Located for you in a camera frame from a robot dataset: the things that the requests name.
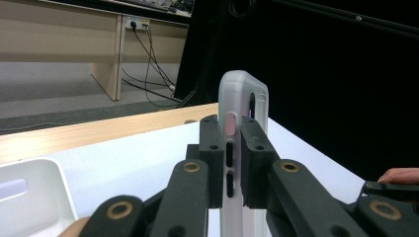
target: power outlet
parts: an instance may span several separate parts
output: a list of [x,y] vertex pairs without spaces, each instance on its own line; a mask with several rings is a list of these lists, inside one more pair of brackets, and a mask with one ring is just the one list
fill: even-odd
[[126,28],[127,29],[132,29],[131,22],[135,22],[135,24],[136,24],[135,29],[136,30],[147,31],[147,27],[150,27],[150,20],[149,19],[128,16],[126,18]]

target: black cable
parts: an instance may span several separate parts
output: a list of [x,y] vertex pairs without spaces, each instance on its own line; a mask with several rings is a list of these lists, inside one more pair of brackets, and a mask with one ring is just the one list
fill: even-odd
[[173,86],[175,86],[175,83],[173,83],[172,81],[170,81],[169,78],[167,78],[167,75],[164,73],[164,71],[161,69],[161,67],[158,65],[157,61],[155,60],[155,58],[151,55],[151,53],[147,50],[147,48],[145,48],[144,43],[142,43],[141,39],[139,39],[138,35],[136,34],[136,29],[133,29],[133,33],[136,37],[136,39],[138,40],[138,42],[141,44],[141,46],[144,48],[145,52],[147,53],[147,55],[153,60],[153,62],[156,64],[158,69],[155,69],[157,71],[157,73],[160,74],[160,76],[162,76],[163,80],[167,80],[169,81]]
[[[129,84],[130,86],[132,86],[132,87],[135,87],[135,88],[138,88],[138,89],[141,89],[141,90],[144,90],[144,91],[148,91],[149,93],[154,94],[154,95],[156,95],[156,96],[163,97],[163,98],[165,98],[165,99],[168,99],[168,100],[173,101],[173,102],[176,102],[176,103],[180,103],[180,101],[177,101],[177,100],[175,100],[175,99],[173,99],[173,98],[170,98],[170,97],[167,97],[167,96],[164,96],[164,95],[158,94],[158,93],[156,93],[156,92],[150,91],[150,90],[148,90],[148,89],[145,89],[145,88],[143,88],[143,87],[140,87],[140,86],[137,86],[137,85],[135,85],[135,84],[133,84],[133,83],[130,83],[130,82],[128,82],[128,81],[127,81],[126,79],[124,79],[124,78],[122,78],[122,80],[123,80],[125,83]],[[176,105],[173,105],[173,106],[158,106],[158,107],[174,107],[174,106],[176,106]]]
[[169,77],[166,75],[166,73],[158,66],[157,58],[156,58],[156,55],[154,54],[154,47],[153,47],[153,39],[152,39],[151,29],[147,25],[145,25],[145,28],[147,30],[148,40],[150,42],[150,51],[153,54],[154,61],[155,61],[156,65],[157,65],[157,67],[159,68],[159,71],[164,74],[164,77],[163,77],[163,75],[161,75],[161,73],[160,73],[160,75],[163,77],[163,79],[167,79],[167,81],[169,81],[170,84],[172,84],[173,86],[176,86],[176,84],[173,83],[169,79]]
[[[126,73],[126,71],[123,69],[123,72],[124,72],[124,74],[127,76],[127,77],[129,77],[130,79],[132,79],[132,80],[135,80],[135,81],[138,81],[138,82],[142,82],[142,83],[145,83],[145,81],[141,81],[141,80],[139,80],[139,79],[136,79],[136,78],[134,78],[134,77],[131,77],[131,76],[129,76],[127,73]],[[154,83],[154,82],[147,82],[148,84],[152,84],[152,85],[158,85],[158,86],[167,86],[167,84],[161,84],[161,83]]]
[[[145,96],[147,97],[147,100],[148,100],[148,102],[149,103],[151,103],[152,105],[154,105],[154,106],[156,106],[156,107],[175,107],[175,106],[177,106],[177,105],[172,105],[172,106],[159,106],[159,105],[156,105],[156,104],[154,104],[153,102],[151,102],[151,100],[149,99],[149,97],[148,97],[148,92],[151,92],[151,91],[149,91],[148,89],[147,89],[147,78],[148,78],[148,71],[149,71],[149,68],[150,68],[150,64],[153,66],[153,64],[151,63],[151,60],[153,60],[153,62],[156,64],[156,66],[157,66],[157,68],[158,68],[158,70],[156,70],[156,68],[153,66],[153,68],[154,68],[154,70],[156,70],[157,71],[157,73],[159,73],[160,74],[160,76],[162,77],[162,79],[163,79],[163,82],[166,84],[166,86],[170,89],[170,91],[172,91],[172,93],[174,93],[174,91],[170,88],[170,86],[167,84],[167,82],[166,82],[166,80],[167,81],[169,81],[172,85],[175,85],[172,81],[170,81],[170,79],[167,77],[167,75],[166,75],[166,73],[164,73],[164,71],[161,69],[161,67],[158,65],[158,63],[157,63],[157,60],[156,60],[156,57],[155,57],[155,54],[154,54],[154,48],[153,48],[153,44],[152,44],[152,34],[151,34],[151,30],[150,30],[150,28],[148,27],[148,26],[146,26],[145,25],[145,27],[146,27],[146,29],[147,29],[147,35],[148,35],[148,40],[149,40],[149,43],[150,43],[150,50],[147,50],[147,48],[145,47],[145,45],[142,43],[142,41],[139,39],[139,37],[138,37],[138,35],[136,34],[136,26],[135,25],[133,25],[132,23],[131,23],[131,26],[132,26],[132,28],[133,28],[133,33],[134,33],[134,35],[135,35],[135,37],[136,37],[136,39],[138,40],[138,42],[141,44],[141,46],[144,48],[144,50],[145,50],[145,52],[148,54],[148,64],[147,64],[147,70],[146,70],[146,73],[145,73],[145,88],[141,88],[141,87],[138,87],[138,86],[136,86],[136,85],[133,85],[133,84],[131,84],[131,83],[129,83],[129,82],[127,82],[126,80],[124,80],[126,83],[129,83],[129,85],[131,85],[131,86],[134,86],[134,87],[136,87],[136,88],[139,88],[139,89],[143,89],[144,91],[145,91]],[[172,99],[172,98],[168,98],[168,97],[164,97],[164,98],[166,98],[166,99],[168,99],[168,100],[172,100],[172,101],[175,101],[175,102],[177,102],[178,104],[180,103],[180,102],[178,102],[178,101],[176,101],[176,100],[174,100],[174,99]]]

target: human hand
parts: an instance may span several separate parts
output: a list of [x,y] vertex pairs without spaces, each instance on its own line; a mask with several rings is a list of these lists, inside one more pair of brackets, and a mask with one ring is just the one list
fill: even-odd
[[89,217],[84,217],[76,220],[68,226],[58,237],[77,237],[80,235]]
[[419,168],[391,168],[378,179],[382,184],[419,185]]

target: white table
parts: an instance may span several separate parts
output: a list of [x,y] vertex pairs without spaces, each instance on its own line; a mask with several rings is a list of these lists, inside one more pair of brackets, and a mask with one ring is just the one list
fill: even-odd
[[[364,181],[269,119],[268,137],[283,159],[304,164],[335,198],[357,199]],[[199,123],[146,132],[44,155],[58,161],[79,217],[89,216],[108,198],[146,200],[167,186],[185,159],[188,144],[199,143]],[[209,212],[209,236],[219,236],[217,210]]]

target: wooden table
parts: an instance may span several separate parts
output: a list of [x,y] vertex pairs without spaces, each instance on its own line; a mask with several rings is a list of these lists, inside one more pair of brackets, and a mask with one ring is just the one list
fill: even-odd
[[201,120],[218,114],[218,104],[123,118],[104,119],[0,136],[0,163],[98,143]]
[[[94,6],[85,6],[92,2]],[[147,63],[149,59],[137,37],[145,48],[150,43],[147,31],[138,30],[136,37],[126,28],[128,16],[144,18],[137,15],[141,10],[128,6],[123,9],[130,10],[123,12],[95,9],[109,2],[0,0],[0,61],[90,63],[93,78],[111,100],[119,100],[124,63]],[[190,19],[165,15],[178,22]],[[188,25],[164,21],[165,15],[159,16],[161,20],[146,18],[155,57],[159,63],[179,64]]]

